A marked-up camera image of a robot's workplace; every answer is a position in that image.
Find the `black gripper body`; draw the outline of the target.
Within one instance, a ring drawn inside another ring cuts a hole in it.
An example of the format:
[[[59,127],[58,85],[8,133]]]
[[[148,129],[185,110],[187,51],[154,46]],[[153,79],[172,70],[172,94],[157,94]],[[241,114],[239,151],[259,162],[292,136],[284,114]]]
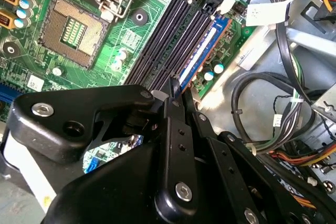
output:
[[[195,223],[187,144],[147,143],[65,186],[44,223]]]

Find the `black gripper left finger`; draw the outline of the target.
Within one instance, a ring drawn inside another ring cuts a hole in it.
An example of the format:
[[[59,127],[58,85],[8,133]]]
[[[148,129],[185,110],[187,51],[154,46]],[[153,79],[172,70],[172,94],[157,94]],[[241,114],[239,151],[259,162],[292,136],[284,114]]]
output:
[[[85,152],[115,138],[143,144],[82,171]],[[192,130],[180,100],[140,85],[28,93],[10,112],[11,164],[42,199],[48,218],[187,218],[197,210]]]

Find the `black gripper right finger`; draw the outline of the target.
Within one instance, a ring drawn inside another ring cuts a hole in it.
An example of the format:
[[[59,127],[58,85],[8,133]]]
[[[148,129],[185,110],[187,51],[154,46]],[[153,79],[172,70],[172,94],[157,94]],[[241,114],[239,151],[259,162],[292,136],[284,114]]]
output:
[[[183,93],[186,124],[193,158],[183,169],[193,179],[186,185],[196,203],[195,223],[315,223],[274,175],[242,144],[223,133],[216,135],[209,119],[195,108],[192,92]]]

